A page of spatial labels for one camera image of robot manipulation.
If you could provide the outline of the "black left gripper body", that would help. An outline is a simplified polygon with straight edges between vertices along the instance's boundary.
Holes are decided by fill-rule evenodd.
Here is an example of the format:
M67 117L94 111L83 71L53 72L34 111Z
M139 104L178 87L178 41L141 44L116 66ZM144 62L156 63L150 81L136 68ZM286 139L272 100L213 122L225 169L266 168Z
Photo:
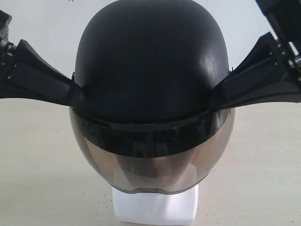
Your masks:
M0 11L0 81L9 82L16 65L16 45L8 40L12 16Z

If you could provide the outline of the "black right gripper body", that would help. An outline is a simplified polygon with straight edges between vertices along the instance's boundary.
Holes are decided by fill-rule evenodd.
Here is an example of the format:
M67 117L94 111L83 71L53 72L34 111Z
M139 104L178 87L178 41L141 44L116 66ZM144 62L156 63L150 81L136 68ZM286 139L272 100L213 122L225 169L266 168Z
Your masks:
M301 2L299 0L257 0L258 7L273 29L297 80L301 80Z

